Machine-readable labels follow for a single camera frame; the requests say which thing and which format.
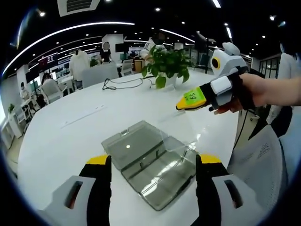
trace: ceiling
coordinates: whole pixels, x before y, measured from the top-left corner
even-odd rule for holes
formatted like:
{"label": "ceiling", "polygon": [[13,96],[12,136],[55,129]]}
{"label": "ceiling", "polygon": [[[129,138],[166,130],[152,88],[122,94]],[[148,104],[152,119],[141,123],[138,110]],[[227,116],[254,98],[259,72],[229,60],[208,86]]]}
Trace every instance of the ceiling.
{"label": "ceiling", "polygon": [[[9,23],[6,23],[4,27],[6,32],[2,49],[5,50],[5,58],[1,59],[1,69],[3,71],[17,54],[46,35],[79,24],[104,21],[129,22],[135,25],[93,25],[56,34],[25,51],[7,69],[6,74],[15,73],[15,68],[41,57],[54,48],[56,49],[48,54],[101,42],[100,36],[115,31],[127,36],[127,40],[139,38],[148,40],[153,31],[152,27],[173,31],[192,40],[196,38],[196,31],[200,31],[205,37],[216,40],[216,45],[221,47],[223,42],[230,41],[224,25],[228,23],[233,43],[240,48],[241,52],[262,59],[279,53],[277,25],[282,21],[286,21],[287,25],[293,21],[294,13],[291,9],[289,10],[289,7],[272,2],[272,0],[253,0],[251,4],[250,1],[219,0],[221,8],[216,8],[212,0],[186,0],[177,3],[152,0],[147,1],[147,4],[142,4],[141,0],[111,0],[110,2],[101,0],[95,11],[60,17],[57,0],[20,1],[17,8],[14,7],[15,2],[11,1],[11,3],[8,2],[11,4],[8,8],[14,10],[14,15],[10,18],[2,18],[3,21],[9,20]],[[155,11],[157,7],[161,8],[159,12]],[[35,11],[37,8],[46,12],[46,15],[40,17]],[[31,16],[27,17],[28,20],[24,20],[28,12],[32,12]],[[275,21],[269,19],[270,15],[277,15]],[[16,49],[10,43],[15,41],[22,20],[27,23],[23,23],[26,26],[24,26],[19,47]],[[167,43],[178,40],[183,43],[192,43],[173,34],[166,34],[166,36],[169,38],[166,40]]]}

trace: power cord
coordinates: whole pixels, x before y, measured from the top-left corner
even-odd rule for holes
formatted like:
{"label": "power cord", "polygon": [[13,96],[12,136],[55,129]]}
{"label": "power cord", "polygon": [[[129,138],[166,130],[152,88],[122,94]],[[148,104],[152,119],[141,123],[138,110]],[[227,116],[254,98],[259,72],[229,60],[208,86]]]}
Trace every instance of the power cord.
{"label": "power cord", "polygon": [[242,131],[243,131],[243,129],[244,129],[245,122],[246,122],[246,116],[248,115],[248,112],[249,112],[249,111],[247,110],[247,111],[246,111],[246,115],[245,115],[245,119],[244,119],[244,122],[243,122],[243,125],[242,125],[242,127],[241,127],[239,136],[237,137],[237,140],[236,140],[236,143],[234,144],[233,149],[235,149],[235,147],[236,147],[236,145],[237,145],[237,143],[238,143],[238,140],[239,140],[239,138],[240,138],[240,135],[241,135],[241,133],[242,133]]}
{"label": "power cord", "polygon": [[[136,85],[136,86],[122,87],[122,88],[117,88],[117,87],[115,87],[115,86],[107,86],[107,84],[108,84],[109,82],[112,82],[112,83],[114,83],[114,84],[124,84],[124,83],[132,82],[132,81],[137,81],[137,80],[140,80],[141,83],[138,84],[138,85]],[[151,83],[151,85],[154,85],[154,83],[153,83],[148,77],[146,77],[146,78],[139,78],[139,79],[133,79],[133,80],[130,80],[130,81],[123,81],[123,82],[116,82],[116,81],[112,81],[111,79],[106,79],[106,80],[104,81],[104,84],[103,84],[103,90],[106,90],[106,89],[117,90],[117,89],[131,89],[131,88],[136,88],[136,87],[138,87],[138,86],[141,86],[141,85],[143,84],[144,80],[149,80],[150,83]]]}

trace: white flower pot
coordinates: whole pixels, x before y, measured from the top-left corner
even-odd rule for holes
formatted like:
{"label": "white flower pot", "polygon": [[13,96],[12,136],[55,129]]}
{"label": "white flower pot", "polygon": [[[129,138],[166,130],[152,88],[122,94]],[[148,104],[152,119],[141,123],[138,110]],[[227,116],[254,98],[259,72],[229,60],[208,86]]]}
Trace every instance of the white flower pot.
{"label": "white flower pot", "polygon": [[175,84],[177,82],[177,74],[174,74],[174,76],[172,78],[168,78],[165,73],[162,74],[161,76],[166,78],[165,87],[168,87],[168,86],[175,87]]}

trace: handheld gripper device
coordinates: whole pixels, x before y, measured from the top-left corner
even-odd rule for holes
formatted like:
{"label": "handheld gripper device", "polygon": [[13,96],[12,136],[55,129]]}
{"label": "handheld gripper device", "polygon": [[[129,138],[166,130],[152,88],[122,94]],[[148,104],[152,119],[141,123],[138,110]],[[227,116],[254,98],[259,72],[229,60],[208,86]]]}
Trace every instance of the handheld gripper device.
{"label": "handheld gripper device", "polygon": [[217,78],[196,87],[177,103],[177,110],[197,110],[211,105],[210,111],[238,98],[243,109],[253,109],[251,92],[243,85],[240,75],[248,71],[239,49],[231,42],[222,45],[224,51],[216,49],[211,59],[211,68]]}

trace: white round table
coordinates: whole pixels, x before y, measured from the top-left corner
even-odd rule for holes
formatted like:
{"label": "white round table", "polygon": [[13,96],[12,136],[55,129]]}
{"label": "white round table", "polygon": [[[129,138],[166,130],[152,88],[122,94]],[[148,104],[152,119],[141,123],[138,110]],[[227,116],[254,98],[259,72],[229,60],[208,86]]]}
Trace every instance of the white round table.
{"label": "white round table", "polygon": [[[115,81],[140,78],[135,74]],[[72,93],[38,111],[24,136],[18,162],[18,183],[35,209],[46,208],[52,193],[69,177],[78,175],[85,163],[104,154],[101,142],[141,120],[158,121],[176,112],[185,92],[214,76],[190,71],[190,79],[174,91],[150,89],[150,81],[132,89],[102,90],[103,83]],[[133,81],[111,84],[130,87]],[[208,107],[186,113],[194,133],[196,151],[219,156],[228,166],[235,141],[238,113],[214,115]],[[198,217],[196,181],[162,211],[147,204],[112,165],[111,226],[192,224]]]}

